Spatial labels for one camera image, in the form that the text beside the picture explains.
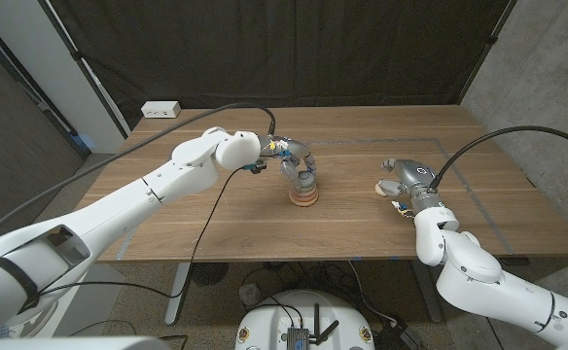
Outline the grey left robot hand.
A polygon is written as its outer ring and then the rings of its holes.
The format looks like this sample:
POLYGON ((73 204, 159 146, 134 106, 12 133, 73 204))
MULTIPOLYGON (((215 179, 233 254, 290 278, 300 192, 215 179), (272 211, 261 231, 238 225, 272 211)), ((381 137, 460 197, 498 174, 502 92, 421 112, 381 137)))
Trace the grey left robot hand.
POLYGON ((316 187, 316 162, 308 146, 288 137, 260 136, 261 151, 257 166, 271 158, 280 159, 280 172, 298 193, 309 193, 316 187))

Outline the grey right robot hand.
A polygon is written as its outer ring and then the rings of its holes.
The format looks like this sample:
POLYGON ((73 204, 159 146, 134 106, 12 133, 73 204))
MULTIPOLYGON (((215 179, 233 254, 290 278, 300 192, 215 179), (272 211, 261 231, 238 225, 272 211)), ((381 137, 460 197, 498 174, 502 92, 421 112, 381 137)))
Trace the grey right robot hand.
POLYGON ((389 158, 380 167, 394 173, 398 180, 381 179, 374 187, 376 194, 392 198, 406 194, 413 215, 428 208, 444 207, 440 197, 429 191, 435 174, 427 165, 411 159, 389 158))

